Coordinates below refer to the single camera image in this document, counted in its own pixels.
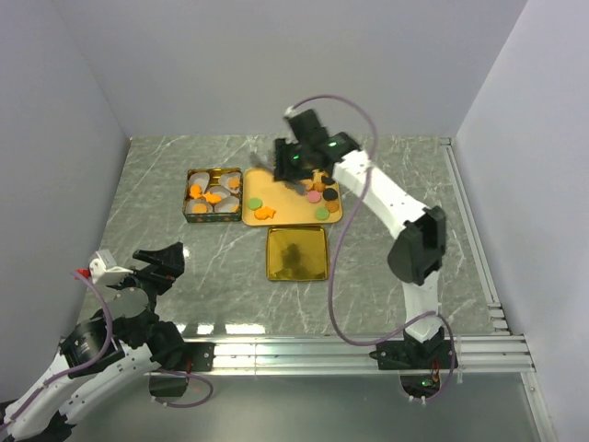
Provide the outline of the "metal tongs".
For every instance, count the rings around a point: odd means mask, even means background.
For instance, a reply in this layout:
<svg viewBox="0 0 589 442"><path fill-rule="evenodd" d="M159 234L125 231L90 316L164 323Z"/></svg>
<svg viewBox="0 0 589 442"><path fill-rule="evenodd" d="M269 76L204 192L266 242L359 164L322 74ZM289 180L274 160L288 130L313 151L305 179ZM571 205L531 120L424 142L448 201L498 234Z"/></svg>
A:
<svg viewBox="0 0 589 442"><path fill-rule="evenodd" d="M276 182L281 182L286 189L291 190L301 196L306 194L305 184L300 180L295 180L292 178L286 169L282 166L271 166L267 161L263 160L257 152L250 152L248 158L254 168L263 169L269 172L273 179Z"/></svg>

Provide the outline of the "orange flower cookie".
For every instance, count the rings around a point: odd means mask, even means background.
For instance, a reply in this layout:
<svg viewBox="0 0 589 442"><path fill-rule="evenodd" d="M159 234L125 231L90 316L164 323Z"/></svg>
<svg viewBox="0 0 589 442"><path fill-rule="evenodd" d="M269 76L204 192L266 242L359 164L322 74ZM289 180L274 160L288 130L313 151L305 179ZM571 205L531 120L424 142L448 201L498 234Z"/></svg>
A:
<svg viewBox="0 0 589 442"><path fill-rule="evenodd" d="M231 178L227 185L231 192L237 192L240 188L240 178Z"/></svg>

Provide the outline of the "brown round cookie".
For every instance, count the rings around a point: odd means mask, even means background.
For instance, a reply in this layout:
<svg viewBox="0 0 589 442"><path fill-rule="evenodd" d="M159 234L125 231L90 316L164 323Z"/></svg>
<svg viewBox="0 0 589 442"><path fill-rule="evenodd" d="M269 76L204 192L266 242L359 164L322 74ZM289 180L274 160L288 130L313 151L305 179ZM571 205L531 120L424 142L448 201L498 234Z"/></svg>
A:
<svg viewBox="0 0 589 442"><path fill-rule="evenodd" d="M192 214L207 214L209 212L209 207L207 204L204 203L197 203L191 208Z"/></svg>

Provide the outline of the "gold tin lid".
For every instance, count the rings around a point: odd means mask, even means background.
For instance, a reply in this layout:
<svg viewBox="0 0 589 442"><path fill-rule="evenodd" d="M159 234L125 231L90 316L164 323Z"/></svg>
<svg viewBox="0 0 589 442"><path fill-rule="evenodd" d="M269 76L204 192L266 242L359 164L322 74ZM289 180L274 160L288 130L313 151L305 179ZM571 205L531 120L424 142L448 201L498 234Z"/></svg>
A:
<svg viewBox="0 0 589 442"><path fill-rule="evenodd" d="M274 282L324 281L329 277L329 248L322 226L270 227L266 240L266 276Z"/></svg>

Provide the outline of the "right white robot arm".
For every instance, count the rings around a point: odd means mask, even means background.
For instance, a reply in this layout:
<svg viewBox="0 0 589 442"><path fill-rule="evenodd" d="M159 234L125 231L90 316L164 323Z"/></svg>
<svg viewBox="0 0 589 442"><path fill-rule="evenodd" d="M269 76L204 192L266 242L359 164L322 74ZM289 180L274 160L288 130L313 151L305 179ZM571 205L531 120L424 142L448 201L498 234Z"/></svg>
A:
<svg viewBox="0 0 589 442"><path fill-rule="evenodd" d="M438 295L446 252L445 211L411 197L374 165L355 139L345 132L330 134L314 110L289 108L284 120L294 139L275 140L274 179L296 183L323 171L384 224L393 238L387 265L402 283L405 301L405 356L415 367L428 366L445 337Z"/></svg>

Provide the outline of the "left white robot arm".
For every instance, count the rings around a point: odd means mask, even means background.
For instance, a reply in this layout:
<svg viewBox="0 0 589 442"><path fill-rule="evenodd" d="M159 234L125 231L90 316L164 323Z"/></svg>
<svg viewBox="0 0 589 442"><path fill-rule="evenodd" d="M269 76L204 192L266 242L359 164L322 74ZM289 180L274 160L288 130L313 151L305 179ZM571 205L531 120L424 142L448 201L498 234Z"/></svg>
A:
<svg viewBox="0 0 589 442"><path fill-rule="evenodd" d="M58 344L54 359L19 399L1 406L6 441L64 441L101 400L150 371L178 368L185 343L177 326L156 314L156 302L183 275L181 242L137 250L144 267L118 265L108 250L74 272L99 309Z"/></svg>

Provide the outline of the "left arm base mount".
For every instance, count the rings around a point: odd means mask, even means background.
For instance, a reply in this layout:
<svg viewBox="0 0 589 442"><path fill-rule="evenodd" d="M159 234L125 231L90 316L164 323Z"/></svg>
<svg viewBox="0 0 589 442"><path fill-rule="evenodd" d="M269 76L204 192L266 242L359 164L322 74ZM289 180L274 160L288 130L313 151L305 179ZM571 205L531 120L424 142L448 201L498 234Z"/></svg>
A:
<svg viewBox="0 0 589 442"><path fill-rule="evenodd" d="M187 343L175 364L167 364L164 369L205 378L214 368L214 351L211 342ZM210 387L200 379L164 374L160 369L150 373L148 389L156 400L177 403L202 401L211 394Z"/></svg>

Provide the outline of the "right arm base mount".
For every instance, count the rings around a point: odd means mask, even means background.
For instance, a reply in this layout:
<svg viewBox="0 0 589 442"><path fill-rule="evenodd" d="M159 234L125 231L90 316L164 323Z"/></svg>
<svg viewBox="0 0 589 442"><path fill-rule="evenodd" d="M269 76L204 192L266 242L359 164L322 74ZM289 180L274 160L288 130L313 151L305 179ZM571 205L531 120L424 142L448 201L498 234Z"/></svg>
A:
<svg viewBox="0 0 589 442"><path fill-rule="evenodd" d="M410 339L380 343L369 356L380 371L398 371L400 385L409 401L422 405L432 401L443 390L442 372L449 380L457 368L454 343L443 339L433 347L414 343Z"/></svg>

